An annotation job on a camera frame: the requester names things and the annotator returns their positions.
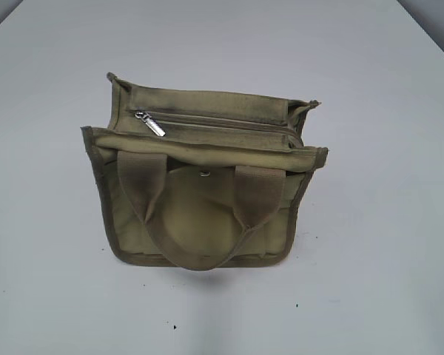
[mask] white surface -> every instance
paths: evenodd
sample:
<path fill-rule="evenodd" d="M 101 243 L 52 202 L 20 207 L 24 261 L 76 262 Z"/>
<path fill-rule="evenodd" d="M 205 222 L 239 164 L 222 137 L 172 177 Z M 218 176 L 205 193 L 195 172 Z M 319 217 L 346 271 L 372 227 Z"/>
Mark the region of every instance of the white surface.
<path fill-rule="evenodd" d="M 79 129 L 107 124 L 109 70 L 323 102 L 288 260 L 113 257 Z M 24 1 L 0 26 L 0 354 L 443 355 L 444 55 L 395 1 Z"/>

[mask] zipper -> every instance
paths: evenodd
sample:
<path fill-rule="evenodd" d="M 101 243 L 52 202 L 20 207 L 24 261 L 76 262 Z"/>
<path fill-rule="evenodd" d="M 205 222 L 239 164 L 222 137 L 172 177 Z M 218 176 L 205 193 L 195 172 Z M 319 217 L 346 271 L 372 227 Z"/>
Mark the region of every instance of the zipper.
<path fill-rule="evenodd" d="M 195 117 L 191 115 L 178 115 L 178 114 L 153 112 L 153 111 L 148 112 L 143 110 L 136 110 L 136 111 L 131 110 L 130 112 L 133 112 L 133 114 L 137 119 L 143 121 L 159 137 L 163 137 L 165 132 L 158 125 L 158 123 L 155 120 L 155 117 L 157 117 L 158 122 L 169 122 L 169 123 L 174 122 L 177 124 L 195 124 L 200 126 L 216 126 L 222 128 L 248 129 L 261 132 L 277 132 L 277 133 L 282 133 L 284 135 L 290 135 L 291 137 L 295 138 L 297 142 L 303 144 L 302 140 L 297 136 L 297 134 L 293 130 L 285 127 L 274 126 L 271 124 L 257 124 L 246 121 L 229 120 L 226 118 L 213 118 L 207 116 Z"/>
<path fill-rule="evenodd" d="M 153 120 L 153 117 L 148 112 L 136 111 L 135 118 L 143 121 L 143 123 L 146 124 L 148 128 L 150 128 L 158 137 L 163 137 L 166 134 L 166 132 L 160 127 L 159 124 L 156 123 L 155 120 Z"/>

